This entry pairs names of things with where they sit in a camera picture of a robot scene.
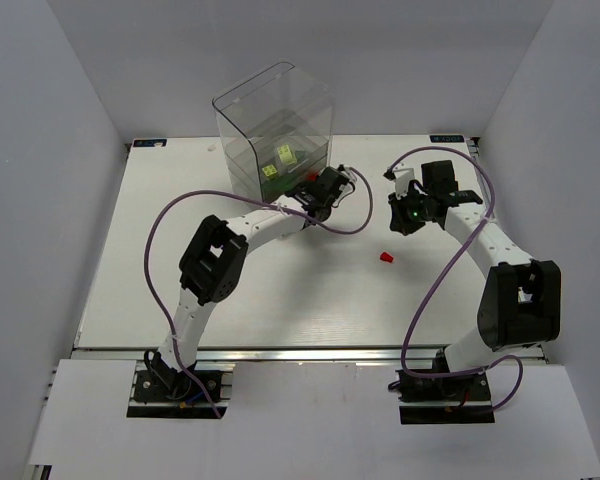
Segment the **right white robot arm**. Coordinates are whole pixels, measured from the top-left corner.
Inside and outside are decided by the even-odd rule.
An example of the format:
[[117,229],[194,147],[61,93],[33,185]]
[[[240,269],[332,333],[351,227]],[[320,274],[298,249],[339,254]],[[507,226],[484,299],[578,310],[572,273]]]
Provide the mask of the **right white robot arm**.
[[446,372],[492,365],[507,354],[555,340],[561,325],[561,271],[537,260],[493,221],[480,196],[462,190],[449,160],[421,172],[399,164],[389,173],[390,228],[404,236],[435,223],[457,240],[485,278],[476,325],[442,351]]

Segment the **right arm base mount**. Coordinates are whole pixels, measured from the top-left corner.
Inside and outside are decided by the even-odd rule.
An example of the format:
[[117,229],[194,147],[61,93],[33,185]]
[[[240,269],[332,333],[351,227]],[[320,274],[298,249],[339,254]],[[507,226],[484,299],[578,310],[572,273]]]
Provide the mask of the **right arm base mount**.
[[484,373],[431,379],[396,371],[387,386],[396,393],[402,425],[492,424],[492,397]]

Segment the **clear acrylic cover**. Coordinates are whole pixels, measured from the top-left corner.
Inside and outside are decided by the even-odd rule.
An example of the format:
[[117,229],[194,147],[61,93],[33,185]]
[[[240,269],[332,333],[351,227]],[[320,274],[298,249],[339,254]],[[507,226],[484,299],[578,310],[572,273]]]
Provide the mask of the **clear acrylic cover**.
[[327,137],[331,144],[334,101],[329,88],[288,61],[267,66],[219,93],[212,107],[223,151],[234,139],[297,131]]

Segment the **red cone lego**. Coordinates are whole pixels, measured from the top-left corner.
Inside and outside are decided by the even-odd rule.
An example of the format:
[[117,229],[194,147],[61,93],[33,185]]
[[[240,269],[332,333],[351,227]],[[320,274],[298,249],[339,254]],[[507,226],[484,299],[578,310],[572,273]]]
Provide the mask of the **red cone lego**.
[[385,263],[393,263],[394,262],[394,257],[392,255],[390,255],[387,252],[383,252],[380,255],[380,260],[385,262]]

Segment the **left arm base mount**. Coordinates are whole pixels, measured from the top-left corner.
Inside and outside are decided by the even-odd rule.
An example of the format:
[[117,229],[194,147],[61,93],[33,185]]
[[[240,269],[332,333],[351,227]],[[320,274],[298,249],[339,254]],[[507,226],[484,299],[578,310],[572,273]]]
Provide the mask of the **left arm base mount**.
[[128,418],[219,420],[228,407],[232,373],[195,365],[188,369],[202,388],[183,371],[169,367],[156,350],[144,352],[138,364],[127,407]]

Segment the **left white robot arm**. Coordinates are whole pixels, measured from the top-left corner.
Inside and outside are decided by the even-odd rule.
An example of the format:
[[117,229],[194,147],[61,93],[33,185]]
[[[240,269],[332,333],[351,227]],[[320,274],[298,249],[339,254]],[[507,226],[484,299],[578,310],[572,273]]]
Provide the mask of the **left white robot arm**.
[[236,289],[247,256],[280,237],[326,221],[335,204],[355,189],[344,166],[323,169],[272,204],[222,220],[207,216],[199,225],[178,268],[180,292],[170,334],[153,356],[145,357],[152,374],[173,388],[197,361],[202,333],[214,308]]

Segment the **yellow lego brick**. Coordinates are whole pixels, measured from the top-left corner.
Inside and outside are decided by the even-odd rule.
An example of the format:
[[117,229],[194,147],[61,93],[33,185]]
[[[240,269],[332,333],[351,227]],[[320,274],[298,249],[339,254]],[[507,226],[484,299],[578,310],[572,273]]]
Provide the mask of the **yellow lego brick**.
[[266,180],[271,180],[278,175],[278,170],[273,164],[265,165],[261,168],[261,171]]
[[297,163],[295,151],[289,144],[284,144],[276,149],[276,153],[280,162],[284,165],[293,165]]

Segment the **grey drawer trays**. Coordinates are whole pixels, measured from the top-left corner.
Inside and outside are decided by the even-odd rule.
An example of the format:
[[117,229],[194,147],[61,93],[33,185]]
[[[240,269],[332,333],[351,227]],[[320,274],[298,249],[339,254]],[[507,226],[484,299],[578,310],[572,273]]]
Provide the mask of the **grey drawer trays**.
[[329,165],[330,140],[299,131],[238,138],[224,146],[232,190],[252,200],[272,203],[292,187]]

